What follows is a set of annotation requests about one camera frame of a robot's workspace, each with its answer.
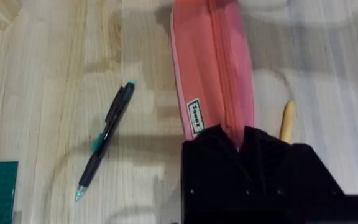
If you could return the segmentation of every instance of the zipper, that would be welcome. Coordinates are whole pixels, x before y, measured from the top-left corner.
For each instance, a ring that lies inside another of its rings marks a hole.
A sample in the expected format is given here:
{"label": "zipper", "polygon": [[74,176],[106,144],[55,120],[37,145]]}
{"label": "zipper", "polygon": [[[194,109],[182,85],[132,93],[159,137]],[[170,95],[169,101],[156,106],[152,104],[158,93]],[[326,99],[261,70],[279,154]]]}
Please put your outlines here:
{"label": "zipper", "polygon": [[233,66],[231,66],[231,53],[228,51],[229,37],[227,26],[225,26],[224,20],[224,7],[218,6],[217,0],[207,0],[209,13],[211,14],[211,27],[213,31],[214,48],[216,52],[216,61],[218,66],[219,80],[221,84],[222,94],[226,93],[223,98],[224,104],[224,127],[229,136],[234,137],[236,146],[240,146],[242,143],[238,142],[241,139],[241,132],[238,130],[241,118],[238,115],[239,105],[236,105],[235,99],[238,97],[237,83],[232,75],[235,74]]}

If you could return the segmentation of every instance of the pencil case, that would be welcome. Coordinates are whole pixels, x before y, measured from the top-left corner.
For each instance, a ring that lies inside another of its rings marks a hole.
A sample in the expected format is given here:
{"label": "pencil case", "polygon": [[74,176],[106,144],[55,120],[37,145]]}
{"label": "pencil case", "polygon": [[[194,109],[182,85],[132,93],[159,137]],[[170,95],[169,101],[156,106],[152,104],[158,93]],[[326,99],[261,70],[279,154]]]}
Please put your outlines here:
{"label": "pencil case", "polygon": [[252,67],[237,1],[176,0],[171,41],[187,140],[220,124],[236,146],[254,125]]}

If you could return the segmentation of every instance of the teal pencil grip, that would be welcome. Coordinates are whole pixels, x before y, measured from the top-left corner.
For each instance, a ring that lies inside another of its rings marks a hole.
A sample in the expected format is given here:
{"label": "teal pencil grip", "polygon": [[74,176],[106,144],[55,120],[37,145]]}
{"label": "teal pencil grip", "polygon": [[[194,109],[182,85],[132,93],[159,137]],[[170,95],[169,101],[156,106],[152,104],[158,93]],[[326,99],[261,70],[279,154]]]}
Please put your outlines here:
{"label": "teal pencil grip", "polygon": [[92,152],[96,152],[99,149],[100,144],[103,141],[103,133],[100,133],[96,141],[93,143],[91,150]]}

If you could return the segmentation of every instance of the brand label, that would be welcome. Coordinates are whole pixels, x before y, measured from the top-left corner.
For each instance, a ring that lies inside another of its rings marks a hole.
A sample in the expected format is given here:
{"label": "brand label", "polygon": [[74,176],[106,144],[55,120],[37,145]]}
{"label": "brand label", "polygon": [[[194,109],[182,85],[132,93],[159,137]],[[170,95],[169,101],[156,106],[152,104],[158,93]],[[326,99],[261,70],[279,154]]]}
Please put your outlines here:
{"label": "brand label", "polygon": [[196,136],[204,130],[203,115],[201,115],[200,100],[198,98],[187,103],[187,112],[191,124],[191,132]]}

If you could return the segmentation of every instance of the wooden table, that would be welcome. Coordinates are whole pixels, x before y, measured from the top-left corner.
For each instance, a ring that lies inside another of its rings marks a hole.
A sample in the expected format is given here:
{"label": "wooden table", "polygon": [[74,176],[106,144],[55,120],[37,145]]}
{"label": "wooden table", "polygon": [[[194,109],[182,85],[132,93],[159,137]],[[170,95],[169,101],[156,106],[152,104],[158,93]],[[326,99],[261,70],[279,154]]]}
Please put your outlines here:
{"label": "wooden table", "polygon": [[[22,0],[0,31],[0,161],[19,161],[17,223],[180,221],[183,140],[169,38],[172,2]],[[311,144],[358,193],[358,1],[243,0],[255,122]],[[120,85],[136,91],[87,194],[76,185]]]}

